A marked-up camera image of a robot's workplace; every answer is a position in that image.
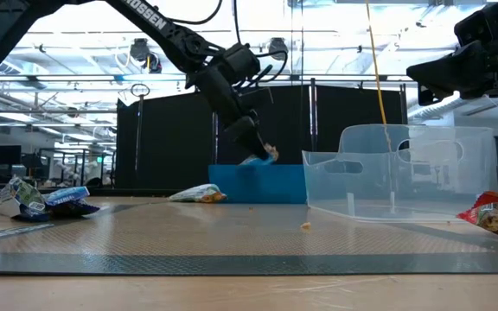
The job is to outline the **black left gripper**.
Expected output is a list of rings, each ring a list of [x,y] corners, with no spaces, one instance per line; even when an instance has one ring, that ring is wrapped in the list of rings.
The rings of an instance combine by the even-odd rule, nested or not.
[[[270,157],[255,122],[242,105],[234,85],[245,81],[260,70],[260,63],[247,45],[235,43],[195,75],[195,85],[211,109],[226,126],[225,134],[235,143],[261,160]]]

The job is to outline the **blue granola bar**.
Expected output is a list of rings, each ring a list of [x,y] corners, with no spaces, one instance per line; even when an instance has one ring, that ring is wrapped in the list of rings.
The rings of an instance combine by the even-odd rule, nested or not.
[[[226,200],[227,196],[214,184],[204,184],[183,190],[168,197],[172,202],[218,203]]]
[[[240,165],[246,165],[246,166],[270,165],[273,164],[279,158],[279,153],[274,146],[271,146],[270,144],[267,143],[265,145],[265,150],[267,152],[266,159],[263,160],[258,158],[256,155],[250,155],[243,162],[241,162]]]
[[[90,195],[87,187],[69,187],[44,194],[46,209],[55,219],[78,218],[96,213],[99,207],[86,202]]]

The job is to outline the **teal plastic bin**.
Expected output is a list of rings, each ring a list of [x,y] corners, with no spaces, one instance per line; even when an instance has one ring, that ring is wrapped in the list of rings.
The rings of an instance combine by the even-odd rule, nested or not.
[[[304,204],[307,200],[302,165],[210,165],[208,177],[237,204]]]

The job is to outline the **black partition screen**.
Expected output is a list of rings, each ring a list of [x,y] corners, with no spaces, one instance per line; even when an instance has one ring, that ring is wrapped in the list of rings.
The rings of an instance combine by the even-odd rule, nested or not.
[[[308,85],[274,86],[273,103],[258,109],[263,140],[279,151],[279,163],[299,164],[302,150],[333,152],[342,132],[358,124],[405,124],[399,92],[317,86],[317,142],[311,142]],[[237,164],[248,152],[214,124],[199,93],[146,99],[118,106],[115,185],[183,190],[208,182],[208,166]]]

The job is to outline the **black ceiling fixture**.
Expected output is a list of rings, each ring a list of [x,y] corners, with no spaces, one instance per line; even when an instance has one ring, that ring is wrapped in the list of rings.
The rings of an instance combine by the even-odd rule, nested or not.
[[[268,53],[274,60],[286,60],[288,57],[288,48],[285,39],[282,37],[272,37],[268,44]]]
[[[145,38],[134,40],[130,47],[130,57],[148,73],[161,73],[163,70],[158,55],[150,51],[148,40]]]

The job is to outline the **clear plastic bin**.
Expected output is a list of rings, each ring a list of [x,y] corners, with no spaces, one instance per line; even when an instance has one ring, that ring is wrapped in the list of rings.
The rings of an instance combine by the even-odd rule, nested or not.
[[[369,124],[345,129],[336,152],[303,152],[307,204],[361,222],[445,222],[492,188],[485,127]]]

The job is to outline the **dark computer monitor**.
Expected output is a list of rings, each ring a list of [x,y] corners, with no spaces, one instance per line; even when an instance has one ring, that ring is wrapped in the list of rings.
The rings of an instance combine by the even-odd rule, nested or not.
[[[0,165],[17,165],[21,160],[21,145],[0,145]]]

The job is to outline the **black aluminium table frame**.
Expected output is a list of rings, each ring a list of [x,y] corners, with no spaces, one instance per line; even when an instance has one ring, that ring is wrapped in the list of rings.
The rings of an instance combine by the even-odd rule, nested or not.
[[[152,191],[150,189],[110,189],[110,188],[93,188],[89,190],[89,199],[93,198],[158,198],[167,200],[167,191]],[[454,202],[449,202],[448,200],[396,200],[388,197],[386,200],[363,200],[364,206],[386,206],[386,207],[396,207],[405,209],[430,209],[430,210],[449,210],[451,208],[460,210],[472,207],[476,202],[476,195],[471,198],[466,197],[462,200],[456,200]],[[308,200],[305,194],[297,194],[293,197],[280,194],[273,194],[271,198],[266,198],[263,194],[256,195],[250,194],[248,199],[243,199],[241,197],[235,197],[233,194],[229,194],[225,199],[228,204],[307,204],[312,208],[345,208],[349,206],[356,207],[358,203],[356,198],[353,197],[342,197],[341,199],[313,199]]]

